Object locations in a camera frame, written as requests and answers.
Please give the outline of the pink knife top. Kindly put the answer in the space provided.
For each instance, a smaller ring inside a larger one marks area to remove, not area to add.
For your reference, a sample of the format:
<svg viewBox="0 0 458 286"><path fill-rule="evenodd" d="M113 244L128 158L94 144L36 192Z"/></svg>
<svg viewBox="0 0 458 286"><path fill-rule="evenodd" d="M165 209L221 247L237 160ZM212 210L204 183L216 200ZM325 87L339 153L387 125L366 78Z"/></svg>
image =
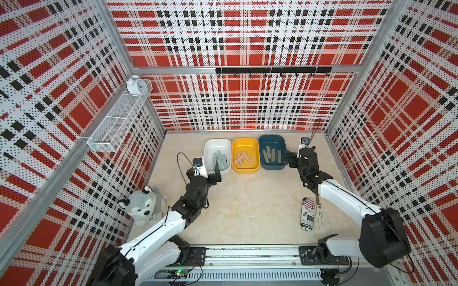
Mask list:
<svg viewBox="0 0 458 286"><path fill-rule="evenodd" d="M241 166L244 166L243 159L245 158L245 153L237 153L236 154L236 160L234 161L236 164L240 164Z"/></svg>

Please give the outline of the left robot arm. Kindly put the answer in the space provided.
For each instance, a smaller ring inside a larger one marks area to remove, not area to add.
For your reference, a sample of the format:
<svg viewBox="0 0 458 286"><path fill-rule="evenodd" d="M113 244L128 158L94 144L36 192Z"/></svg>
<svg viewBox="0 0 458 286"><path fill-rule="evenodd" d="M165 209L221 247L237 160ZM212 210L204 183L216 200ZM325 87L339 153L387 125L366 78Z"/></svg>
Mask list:
<svg viewBox="0 0 458 286"><path fill-rule="evenodd" d="M186 172L186 192L166 216L140 236L120 247L107 246L89 276L89 286L139 286L162 268L187 262L188 243L179 233L208 208L209 188L222 181L219 164L206 171L202 158L194 158Z"/></svg>

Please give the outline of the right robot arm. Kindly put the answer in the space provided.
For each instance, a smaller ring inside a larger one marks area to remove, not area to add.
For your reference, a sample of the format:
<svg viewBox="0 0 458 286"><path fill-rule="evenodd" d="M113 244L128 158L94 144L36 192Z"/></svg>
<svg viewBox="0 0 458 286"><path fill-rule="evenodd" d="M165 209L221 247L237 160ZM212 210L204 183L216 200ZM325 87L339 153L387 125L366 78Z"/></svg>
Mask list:
<svg viewBox="0 0 458 286"><path fill-rule="evenodd" d="M301 148L297 153L288 152L286 161L298 171L305 188L334 204L360 227L357 238L331 234L320 239L316 253L321 261L330 257L361 257L375 268L383 268L410 256L411 246L398 211L383 209L363 200L331 175L320 171L314 147Z"/></svg>

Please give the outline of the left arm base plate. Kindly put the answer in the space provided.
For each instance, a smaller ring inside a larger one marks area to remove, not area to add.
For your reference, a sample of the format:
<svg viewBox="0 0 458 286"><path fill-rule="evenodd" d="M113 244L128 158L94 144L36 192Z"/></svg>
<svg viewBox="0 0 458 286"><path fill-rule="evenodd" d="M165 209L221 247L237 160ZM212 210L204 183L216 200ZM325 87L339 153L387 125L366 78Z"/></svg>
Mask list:
<svg viewBox="0 0 458 286"><path fill-rule="evenodd" d="M179 266L204 266L206 260L206 247L187 247L181 251L177 260Z"/></svg>

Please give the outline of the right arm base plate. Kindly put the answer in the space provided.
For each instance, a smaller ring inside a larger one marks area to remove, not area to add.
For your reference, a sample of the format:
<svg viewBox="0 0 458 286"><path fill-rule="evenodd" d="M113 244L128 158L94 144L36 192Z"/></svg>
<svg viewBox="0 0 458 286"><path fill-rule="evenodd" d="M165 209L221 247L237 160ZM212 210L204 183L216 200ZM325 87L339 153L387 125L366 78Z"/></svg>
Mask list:
<svg viewBox="0 0 458 286"><path fill-rule="evenodd" d="M346 256L334 256L330 254L324 247L302 246L299 247L299 258L301 264L305 265L343 265L349 266L349 258Z"/></svg>

